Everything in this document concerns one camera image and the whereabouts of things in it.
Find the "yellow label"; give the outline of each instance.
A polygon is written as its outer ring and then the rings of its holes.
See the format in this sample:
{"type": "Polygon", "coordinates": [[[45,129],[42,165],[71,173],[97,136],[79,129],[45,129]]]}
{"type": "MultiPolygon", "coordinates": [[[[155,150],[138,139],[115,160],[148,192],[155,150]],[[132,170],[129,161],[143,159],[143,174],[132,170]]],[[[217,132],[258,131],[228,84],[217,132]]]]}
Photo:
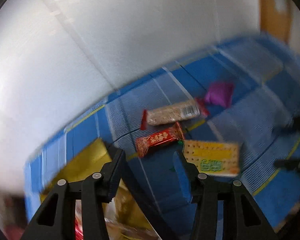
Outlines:
{"type": "Polygon", "coordinates": [[[127,239],[127,240],[140,240],[138,238],[133,238],[133,237],[130,237],[130,236],[125,236],[124,234],[121,234],[122,238],[123,239],[127,239]]]}
{"type": "Polygon", "coordinates": [[[199,172],[220,176],[239,173],[239,146],[236,143],[185,140],[183,154],[199,172]]]}

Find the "black object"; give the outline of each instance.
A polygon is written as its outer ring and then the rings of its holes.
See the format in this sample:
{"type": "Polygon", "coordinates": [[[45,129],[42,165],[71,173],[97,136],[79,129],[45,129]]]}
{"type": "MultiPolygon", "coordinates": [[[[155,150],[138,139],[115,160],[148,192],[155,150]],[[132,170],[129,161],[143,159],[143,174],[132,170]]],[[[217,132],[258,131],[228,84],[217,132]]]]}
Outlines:
{"type": "Polygon", "coordinates": [[[215,240],[217,231],[218,200],[224,201],[223,240],[275,240],[268,220],[245,186],[215,181],[178,153],[190,182],[191,203],[198,207],[190,240],[215,240]]]}
{"type": "Polygon", "coordinates": [[[21,240],[74,240],[75,200],[82,200],[82,226],[85,240],[109,240],[102,203],[115,196],[125,153],[117,152],[112,162],[85,180],[68,183],[59,180],[41,204],[21,240]]]}
{"type": "Polygon", "coordinates": [[[274,166],[287,171],[296,171],[300,173],[300,159],[276,160],[274,161],[274,166]]]}
{"type": "MultiPolygon", "coordinates": [[[[104,143],[112,159],[116,156],[117,152],[121,151],[120,149],[114,147],[111,144],[108,144],[106,142],[104,143]]],[[[141,209],[151,226],[160,236],[160,238],[162,240],[179,240],[179,238],[175,235],[172,229],[163,220],[157,207],[147,197],[146,193],[136,180],[127,162],[124,162],[123,164],[121,177],[126,187],[130,191],[132,197],[137,202],[139,208],[141,209]]]]}
{"type": "Polygon", "coordinates": [[[272,129],[272,133],[277,136],[290,135],[296,132],[300,132],[300,116],[294,117],[292,123],[287,126],[272,129]]]}

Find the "white backdrop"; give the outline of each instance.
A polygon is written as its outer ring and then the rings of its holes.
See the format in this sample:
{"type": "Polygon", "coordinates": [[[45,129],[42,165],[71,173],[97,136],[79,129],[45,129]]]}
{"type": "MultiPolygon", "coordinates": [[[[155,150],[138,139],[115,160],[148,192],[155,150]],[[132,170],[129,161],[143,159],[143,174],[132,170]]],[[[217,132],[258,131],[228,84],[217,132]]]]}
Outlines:
{"type": "Polygon", "coordinates": [[[0,188],[115,88],[208,44],[259,31],[258,0],[8,0],[0,10],[0,188]]]}
{"type": "Polygon", "coordinates": [[[300,11],[295,4],[292,7],[292,19],[289,46],[300,54],[300,11]]]}

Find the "red wrapper end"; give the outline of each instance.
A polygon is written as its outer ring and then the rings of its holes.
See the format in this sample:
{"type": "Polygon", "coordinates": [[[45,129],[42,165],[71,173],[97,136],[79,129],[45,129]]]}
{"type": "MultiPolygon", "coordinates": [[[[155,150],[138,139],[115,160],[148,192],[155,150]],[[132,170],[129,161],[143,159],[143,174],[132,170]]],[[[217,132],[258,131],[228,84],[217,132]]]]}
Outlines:
{"type": "Polygon", "coordinates": [[[147,130],[147,127],[148,127],[147,116],[148,116],[148,112],[146,109],[144,109],[143,114],[142,114],[141,125],[140,125],[141,131],[147,130]]]}
{"type": "Polygon", "coordinates": [[[204,117],[207,117],[208,115],[210,115],[210,112],[204,105],[204,98],[195,98],[194,100],[197,102],[197,105],[200,109],[201,115],[203,115],[204,117]]]}
{"type": "Polygon", "coordinates": [[[182,132],[181,125],[176,122],[172,127],[162,130],[160,132],[145,136],[139,137],[136,139],[136,148],[137,153],[140,158],[144,157],[149,148],[167,144],[173,141],[184,140],[185,137],[182,132]]]}

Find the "yellow stripe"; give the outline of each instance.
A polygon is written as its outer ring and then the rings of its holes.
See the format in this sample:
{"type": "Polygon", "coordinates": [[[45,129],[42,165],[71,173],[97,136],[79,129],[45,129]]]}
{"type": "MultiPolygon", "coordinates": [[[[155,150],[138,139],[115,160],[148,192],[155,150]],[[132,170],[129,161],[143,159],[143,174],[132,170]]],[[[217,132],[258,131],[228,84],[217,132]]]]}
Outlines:
{"type": "Polygon", "coordinates": [[[90,116],[92,116],[94,113],[98,112],[99,110],[101,110],[102,108],[104,108],[105,105],[99,106],[97,109],[93,110],[91,113],[87,114],[84,118],[82,118],[81,120],[79,120],[78,122],[74,123],[72,126],[70,126],[68,129],[66,129],[66,132],[71,131],[74,127],[76,127],[77,125],[79,125],[80,123],[82,123],[84,120],[86,120],[87,118],[89,118],[90,116]]]}
{"type": "Polygon", "coordinates": [[[189,128],[185,129],[184,132],[190,132],[193,129],[196,129],[197,127],[199,127],[200,125],[204,124],[206,122],[205,119],[200,120],[199,122],[196,122],[194,125],[190,126],[189,128]]]}
{"type": "Polygon", "coordinates": [[[130,160],[132,160],[133,158],[137,158],[137,157],[138,157],[138,154],[137,154],[137,153],[134,153],[134,154],[128,156],[128,157],[126,158],[126,160],[127,160],[127,161],[130,161],[130,160]]]}
{"type": "MultiPolygon", "coordinates": [[[[291,149],[291,151],[288,153],[288,156],[286,157],[286,160],[288,160],[288,159],[291,158],[291,156],[293,155],[293,153],[298,148],[299,144],[300,144],[300,137],[298,138],[298,140],[294,144],[294,146],[291,149]]],[[[275,176],[277,176],[277,174],[279,173],[279,171],[280,171],[280,168],[276,169],[275,172],[254,193],[252,193],[252,195],[255,196],[258,193],[260,193],[260,191],[263,190],[269,184],[269,182],[274,179],[275,176]]]]}

